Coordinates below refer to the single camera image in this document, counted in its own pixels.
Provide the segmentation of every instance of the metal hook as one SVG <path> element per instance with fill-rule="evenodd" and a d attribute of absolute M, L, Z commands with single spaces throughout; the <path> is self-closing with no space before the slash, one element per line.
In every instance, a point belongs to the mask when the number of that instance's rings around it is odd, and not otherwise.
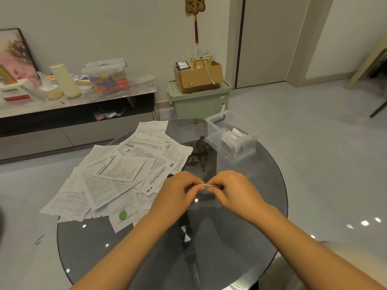
<path fill-rule="evenodd" d="M 41 241 L 39 241 L 42 237 L 44 236 L 44 234 L 43 235 L 41 235 L 40 236 L 40 238 L 39 239 L 37 239 L 36 241 L 35 241 L 35 245 L 38 245 Z"/>

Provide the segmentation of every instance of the clear plastic container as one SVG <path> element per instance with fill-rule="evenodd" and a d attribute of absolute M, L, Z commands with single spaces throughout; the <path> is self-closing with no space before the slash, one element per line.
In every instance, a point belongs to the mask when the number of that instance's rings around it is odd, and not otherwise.
<path fill-rule="evenodd" d="M 226 110 L 206 118 L 206 122 L 206 142 L 232 164 L 255 154 L 258 132 L 246 132 L 254 130 L 249 120 Z"/>
<path fill-rule="evenodd" d="M 110 92 L 129 87 L 124 68 L 124 58 L 87 63 L 82 67 L 82 74 L 90 79 L 97 93 Z"/>

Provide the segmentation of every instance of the chinese knot decoration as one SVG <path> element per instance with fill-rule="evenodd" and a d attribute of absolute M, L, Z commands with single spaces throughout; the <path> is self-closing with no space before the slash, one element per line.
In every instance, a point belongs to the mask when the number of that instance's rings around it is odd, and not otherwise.
<path fill-rule="evenodd" d="M 185 10 L 187 13 L 193 13 L 195 15 L 195 41 L 199 43 L 199 33 L 197 30 L 197 14 L 199 11 L 206 10 L 206 4 L 204 0 L 185 0 Z"/>

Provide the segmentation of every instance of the red tassel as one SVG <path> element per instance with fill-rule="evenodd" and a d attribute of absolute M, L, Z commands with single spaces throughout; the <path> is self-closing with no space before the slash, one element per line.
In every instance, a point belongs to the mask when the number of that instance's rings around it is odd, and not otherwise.
<path fill-rule="evenodd" d="M 199 43 L 199 32 L 197 30 L 197 17 L 195 15 L 195 42 L 198 44 Z"/>

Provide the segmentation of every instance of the green plastic storage bin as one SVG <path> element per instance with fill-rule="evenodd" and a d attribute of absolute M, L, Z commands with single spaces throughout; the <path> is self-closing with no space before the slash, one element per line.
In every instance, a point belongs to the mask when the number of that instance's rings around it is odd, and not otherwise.
<path fill-rule="evenodd" d="M 232 89 L 226 80 L 220 83 L 219 88 L 185 94 L 181 93 L 174 80 L 169 81 L 167 85 L 167 93 L 178 118 L 207 118 L 220 113 L 223 105 L 227 110 L 228 97 Z"/>

